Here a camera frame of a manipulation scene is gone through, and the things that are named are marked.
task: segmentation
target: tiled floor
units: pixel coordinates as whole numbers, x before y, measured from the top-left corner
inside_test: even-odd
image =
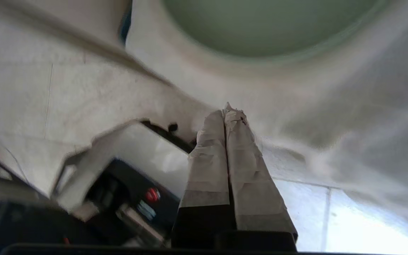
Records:
[[[177,122],[178,134],[191,139],[209,111],[159,81],[0,14],[0,160],[46,194],[63,157],[97,134],[148,117]],[[267,166],[287,178],[293,169],[274,154],[265,155]],[[290,167],[305,166],[298,160]],[[298,229],[298,250],[408,253],[408,228],[388,213],[341,190],[275,183]]]

